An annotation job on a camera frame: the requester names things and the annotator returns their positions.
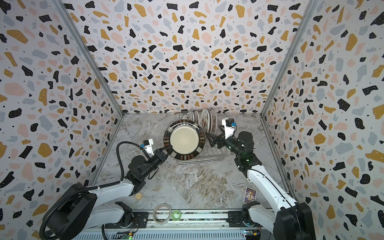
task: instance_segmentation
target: patterned plate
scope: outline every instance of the patterned plate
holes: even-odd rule
[[[172,123],[164,133],[164,147],[172,145],[168,154],[179,160],[189,160],[203,150],[205,137],[203,129],[188,119]]]
[[[211,112],[211,122],[212,122],[212,128],[210,133],[215,134],[216,126],[217,126],[217,115],[213,108],[209,109],[209,111]]]
[[[200,115],[200,126],[205,132],[210,132],[211,130],[211,119],[210,119],[210,112],[208,109],[203,109]]]

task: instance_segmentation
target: tape roll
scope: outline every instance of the tape roll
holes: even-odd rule
[[[179,221],[180,218],[181,218],[181,212],[180,212],[180,210],[174,210],[174,211],[172,212],[172,220],[173,220],[173,221]]]

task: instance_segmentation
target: speckled wall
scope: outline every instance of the speckled wall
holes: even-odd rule
[[[319,239],[384,239],[383,11],[319,1],[265,116]]]
[[[49,1],[0,7],[0,239],[39,239],[45,212],[91,178],[117,114]]]
[[[262,109],[308,0],[65,0],[124,112]]]

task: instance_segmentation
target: wire dish rack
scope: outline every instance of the wire dish rack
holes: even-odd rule
[[[187,112],[177,112],[175,113],[175,121],[178,121],[181,119],[181,117],[186,114]],[[221,122],[221,119],[217,119],[217,124],[219,125]],[[218,126],[216,127],[216,135],[218,135],[220,132]],[[203,150],[200,152],[199,155],[197,155],[195,158],[191,160],[178,160],[175,159],[180,165],[191,165],[191,164],[201,164],[201,163],[207,163],[207,162],[215,162],[220,161],[224,157],[228,156],[228,150],[225,147],[222,147],[221,149],[218,149],[217,147],[211,147],[209,144],[209,141],[207,138],[205,138],[205,144]]]

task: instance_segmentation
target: wire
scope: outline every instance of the wire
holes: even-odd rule
[[[104,240],[108,240],[107,236],[105,235],[104,224],[101,225],[101,234],[103,235]]]

